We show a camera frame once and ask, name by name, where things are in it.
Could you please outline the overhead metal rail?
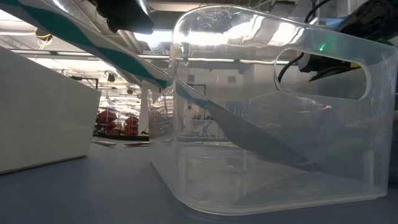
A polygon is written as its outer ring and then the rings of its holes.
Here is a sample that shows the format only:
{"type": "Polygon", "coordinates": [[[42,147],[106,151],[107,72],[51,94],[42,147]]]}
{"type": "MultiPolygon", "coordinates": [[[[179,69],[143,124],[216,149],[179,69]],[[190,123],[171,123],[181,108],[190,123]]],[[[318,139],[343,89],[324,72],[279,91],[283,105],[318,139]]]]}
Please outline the overhead metal rail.
{"type": "MultiPolygon", "coordinates": [[[[24,50],[24,49],[10,49],[10,51],[22,55],[44,55],[52,57],[82,57],[82,58],[96,58],[96,56],[87,52],[62,52],[62,51],[47,51],[47,50],[24,50]]],[[[150,60],[169,60],[166,55],[137,55],[143,59],[150,60]]],[[[245,64],[259,64],[259,65],[286,65],[288,61],[283,60],[245,60],[245,59],[230,59],[230,58],[200,58],[200,57],[184,57],[178,58],[179,61],[184,62],[222,62],[222,63],[245,63],[245,64]]]]}

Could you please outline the white plastic bin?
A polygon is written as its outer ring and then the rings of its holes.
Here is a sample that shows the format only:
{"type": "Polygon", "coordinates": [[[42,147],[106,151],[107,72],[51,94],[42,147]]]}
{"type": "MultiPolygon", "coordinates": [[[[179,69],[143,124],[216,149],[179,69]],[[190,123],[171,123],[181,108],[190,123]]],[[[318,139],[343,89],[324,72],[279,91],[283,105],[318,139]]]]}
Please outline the white plastic bin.
{"type": "Polygon", "coordinates": [[[87,156],[100,96],[0,47],[0,174],[87,156]]]}

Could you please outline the red storage shelves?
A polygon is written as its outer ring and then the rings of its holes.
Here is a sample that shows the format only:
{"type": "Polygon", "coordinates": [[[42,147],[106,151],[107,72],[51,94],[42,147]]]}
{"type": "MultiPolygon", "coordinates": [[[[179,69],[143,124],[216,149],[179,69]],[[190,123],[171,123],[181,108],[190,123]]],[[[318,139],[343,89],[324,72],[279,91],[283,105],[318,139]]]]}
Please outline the red storage shelves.
{"type": "Polygon", "coordinates": [[[104,110],[97,114],[93,134],[97,136],[137,136],[139,119],[126,116],[116,110],[104,110]]]}

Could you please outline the person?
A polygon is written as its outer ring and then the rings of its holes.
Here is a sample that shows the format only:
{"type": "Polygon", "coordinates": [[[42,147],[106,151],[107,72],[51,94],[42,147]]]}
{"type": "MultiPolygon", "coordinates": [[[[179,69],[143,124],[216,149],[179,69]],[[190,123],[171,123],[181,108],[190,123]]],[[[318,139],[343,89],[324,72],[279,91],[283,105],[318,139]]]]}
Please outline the person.
{"type": "Polygon", "coordinates": [[[183,133],[184,135],[190,136],[194,130],[194,118],[197,115],[197,111],[192,105],[187,105],[183,111],[183,133]]]}

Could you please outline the dark grey bin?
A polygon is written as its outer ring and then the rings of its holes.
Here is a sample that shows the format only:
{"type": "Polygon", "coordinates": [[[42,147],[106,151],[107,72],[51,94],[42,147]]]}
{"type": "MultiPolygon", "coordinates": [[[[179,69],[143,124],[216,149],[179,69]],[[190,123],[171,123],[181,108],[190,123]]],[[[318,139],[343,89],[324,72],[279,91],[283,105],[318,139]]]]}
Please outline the dark grey bin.
{"type": "Polygon", "coordinates": [[[389,185],[398,189],[398,103],[394,107],[391,156],[389,163],[389,185]]]}

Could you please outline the clear plastic bin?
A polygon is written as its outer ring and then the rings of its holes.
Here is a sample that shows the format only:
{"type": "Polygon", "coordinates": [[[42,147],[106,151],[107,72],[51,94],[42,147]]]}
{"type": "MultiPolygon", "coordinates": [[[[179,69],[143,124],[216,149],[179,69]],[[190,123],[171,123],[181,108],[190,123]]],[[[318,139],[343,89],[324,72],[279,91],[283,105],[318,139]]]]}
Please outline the clear plastic bin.
{"type": "Polygon", "coordinates": [[[233,144],[210,112],[167,87],[152,104],[152,164],[174,197],[219,215],[372,200],[387,193],[398,49],[246,7],[197,8],[175,24],[169,76],[319,165],[269,162],[233,144]],[[296,58],[358,65],[311,80],[296,58]],[[184,62],[184,57],[286,65],[184,62]],[[197,111],[183,133],[183,111],[197,111]]]}

